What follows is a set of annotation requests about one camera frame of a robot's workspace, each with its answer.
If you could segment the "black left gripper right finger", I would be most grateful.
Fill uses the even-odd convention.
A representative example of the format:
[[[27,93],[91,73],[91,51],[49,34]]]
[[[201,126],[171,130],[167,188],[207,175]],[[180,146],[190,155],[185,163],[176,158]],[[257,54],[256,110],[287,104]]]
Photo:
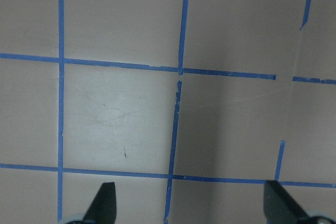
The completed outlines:
[[[317,223],[276,180],[264,183],[263,211],[271,224]]]

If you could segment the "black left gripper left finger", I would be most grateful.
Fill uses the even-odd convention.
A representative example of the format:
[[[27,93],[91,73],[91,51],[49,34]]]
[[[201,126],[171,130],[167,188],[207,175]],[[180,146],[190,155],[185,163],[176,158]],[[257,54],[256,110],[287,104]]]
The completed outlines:
[[[114,224],[117,218],[115,183],[103,183],[80,223]]]

